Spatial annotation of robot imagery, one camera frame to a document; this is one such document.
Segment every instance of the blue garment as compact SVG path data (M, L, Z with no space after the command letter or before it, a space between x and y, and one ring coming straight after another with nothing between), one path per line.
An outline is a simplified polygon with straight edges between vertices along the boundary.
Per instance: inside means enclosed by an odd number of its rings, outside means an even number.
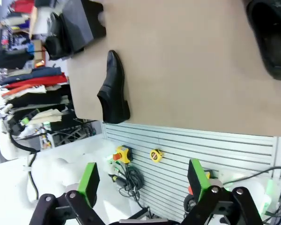
M18 27L19 29L27 29L29 28L30 26L30 20L25 20L25 23L22 23L22 24L17 24L17 25L14 25L14 26L10 26L11 28L13 27Z
M45 77L45 76L57 76L61 75L61 69L60 67L39 67L32 69L30 74L21 74L17 76L11 76L7 77L4 80L0 81L0 85L5 85L5 84L11 84L15 83L18 81L25 81L29 80L32 78L37 78L37 77Z

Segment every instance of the shoe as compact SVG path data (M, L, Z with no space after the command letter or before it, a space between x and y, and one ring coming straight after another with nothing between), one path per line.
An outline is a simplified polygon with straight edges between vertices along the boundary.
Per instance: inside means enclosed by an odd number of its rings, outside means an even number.
M48 20L48 36L43 44L49 54L49 60L58 60L70 55L71 51L64 33L62 20L56 13L51 13Z
M244 0L268 73L281 80L281 0Z
M124 69L118 54L110 50L107 75L97 94L103 110L103 121L118 124L130 119L128 102L124 100Z

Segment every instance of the white garment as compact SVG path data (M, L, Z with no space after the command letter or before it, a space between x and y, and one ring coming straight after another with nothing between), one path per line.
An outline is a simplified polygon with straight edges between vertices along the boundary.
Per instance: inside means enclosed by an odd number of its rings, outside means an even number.
M9 27L25 23L25 18L22 16L13 16L3 19L3 23Z
M28 123L28 125L45 123L45 122L58 122L61 121L63 115L58 109L49 109L44 112L39 112Z
M13 104L7 104L3 109L0 110L1 115L5 115L8 113L8 111L14 107Z
M16 71L10 72L7 74L7 76L17 76L22 74L30 74L32 69L18 69Z
M32 126L26 126L25 129L18 135L18 138L25 138L27 136L31 135L37 135L39 132L37 132L37 129L40 128L40 126L32 125Z
M22 90L22 91L19 91L15 94L12 94L12 95L6 95L3 97L4 101L7 102L9 100L12 100L14 98L18 98L18 97L21 97L27 93L46 93L46 88L44 85L40 85L40 86L37 86L37 87L32 87L32 88L27 88L25 90Z
M56 85L54 85L54 86L46 87L46 90L47 90L47 91L52 91L52 90L58 90L59 88L61 88L61 85L56 84Z
M30 120L28 125L45 123L45 122L53 123L53 122L60 122L60 121L61 121L61 116L47 116L35 120Z
M46 111L39 112L31 120L36 120L36 119L48 117L48 116L62 116L62 115L63 115L63 113L60 112L58 109L48 109Z

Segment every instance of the tan tabletop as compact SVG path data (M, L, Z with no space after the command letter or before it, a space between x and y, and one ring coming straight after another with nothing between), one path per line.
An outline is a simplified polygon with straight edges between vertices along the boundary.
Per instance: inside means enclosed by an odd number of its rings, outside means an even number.
M107 36L68 62L79 118L101 120L109 49L127 122L281 136L281 81L265 70L241 0L106 0Z

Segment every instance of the metal slotted panel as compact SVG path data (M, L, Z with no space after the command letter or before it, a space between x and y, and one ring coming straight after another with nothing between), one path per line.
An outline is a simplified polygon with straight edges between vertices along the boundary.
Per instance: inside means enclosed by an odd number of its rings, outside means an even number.
M153 213L181 222L183 200L189 186L190 158L200 160L206 169L256 173L281 165L281 137L238 135L139 124L102 124L104 137L133 148L131 165L144 176L140 202ZM149 156L159 148L164 156L154 163ZM281 170L268 177L281 178Z

